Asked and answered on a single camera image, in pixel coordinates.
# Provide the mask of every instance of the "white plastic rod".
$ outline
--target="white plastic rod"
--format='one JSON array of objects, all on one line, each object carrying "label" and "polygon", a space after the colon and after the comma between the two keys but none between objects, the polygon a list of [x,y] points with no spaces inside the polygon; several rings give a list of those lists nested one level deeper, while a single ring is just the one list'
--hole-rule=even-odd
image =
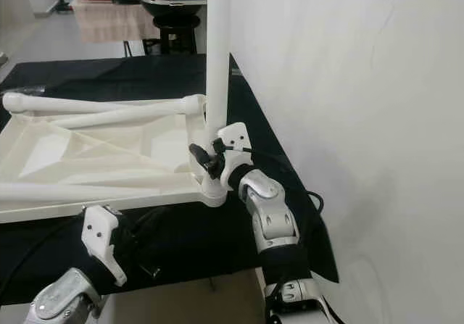
[{"label": "white plastic rod", "polygon": [[90,202],[159,194],[160,190],[156,188],[0,183],[0,202]]},{"label": "white plastic rod", "polygon": [[117,104],[100,101],[78,101],[74,99],[28,96],[18,92],[6,92],[2,99],[3,106],[9,112],[108,112],[126,107],[129,104]]},{"label": "white plastic rod", "polygon": [[206,56],[207,151],[227,122],[231,0],[208,0]]},{"label": "white plastic rod", "polygon": [[129,107],[100,112],[82,116],[69,117],[51,122],[51,124],[63,128],[82,128],[96,125],[107,125],[116,122],[140,120],[145,117],[157,117],[174,114],[198,114],[203,112],[201,97],[198,95],[187,96],[181,99],[172,99],[150,105]]}]

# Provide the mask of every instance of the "screw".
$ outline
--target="screw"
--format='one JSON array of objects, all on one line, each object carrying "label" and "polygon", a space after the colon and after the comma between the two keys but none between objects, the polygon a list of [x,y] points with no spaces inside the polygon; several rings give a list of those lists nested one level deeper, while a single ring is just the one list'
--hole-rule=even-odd
[{"label": "screw", "polygon": [[160,273],[160,270],[161,270],[160,268],[157,268],[157,269],[153,272],[153,278],[155,278],[155,277],[158,275],[158,273]]}]

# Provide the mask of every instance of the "black cloth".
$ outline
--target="black cloth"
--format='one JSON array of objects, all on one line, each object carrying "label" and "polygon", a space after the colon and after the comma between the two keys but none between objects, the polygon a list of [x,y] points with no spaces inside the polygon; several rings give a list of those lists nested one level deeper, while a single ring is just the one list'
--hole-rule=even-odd
[{"label": "black cloth", "polygon": [[[37,62],[17,65],[0,91],[20,86],[46,86],[44,96],[115,101],[168,99],[203,94],[206,59],[194,56],[151,56],[127,59],[98,59],[66,62]],[[287,190],[293,211],[307,242],[312,270],[338,281],[326,227],[319,217],[275,137],[247,82],[231,75],[228,122],[245,122],[253,147],[279,158],[282,165],[265,157],[254,157],[256,166]],[[0,109],[0,127],[9,114]],[[108,272],[88,256],[80,240],[82,222],[76,222],[45,243],[20,269],[1,300],[4,304],[29,302],[45,285],[58,279],[69,267],[79,267],[101,294],[146,288],[259,266],[249,213],[235,194],[218,208],[199,202],[167,207],[162,223],[141,245],[145,266],[160,271],[155,279],[140,267],[130,270],[128,282],[119,288]],[[150,210],[125,211],[135,221]],[[35,220],[0,225],[0,282],[27,248],[51,228],[69,219]]]}]

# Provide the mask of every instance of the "white tray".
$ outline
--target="white tray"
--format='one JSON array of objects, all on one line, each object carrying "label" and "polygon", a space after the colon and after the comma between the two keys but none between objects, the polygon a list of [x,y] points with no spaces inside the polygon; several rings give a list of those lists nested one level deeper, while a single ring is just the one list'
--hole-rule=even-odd
[{"label": "white tray", "polygon": [[188,150],[204,146],[203,114],[75,130],[49,123],[62,117],[12,115],[0,133],[0,223],[74,215],[89,204],[217,205],[203,195],[203,171]]}]

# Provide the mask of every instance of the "stool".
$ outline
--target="stool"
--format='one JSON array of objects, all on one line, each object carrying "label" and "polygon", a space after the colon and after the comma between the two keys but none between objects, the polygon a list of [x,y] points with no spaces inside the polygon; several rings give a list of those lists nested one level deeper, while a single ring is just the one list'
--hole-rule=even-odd
[{"label": "stool", "polygon": [[175,34],[179,51],[186,50],[191,54],[195,54],[195,28],[198,27],[199,24],[200,19],[195,15],[154,17],[153,25],[159,28],[159,36],[161,38],[161,53],[170,53],[169,35]]}]

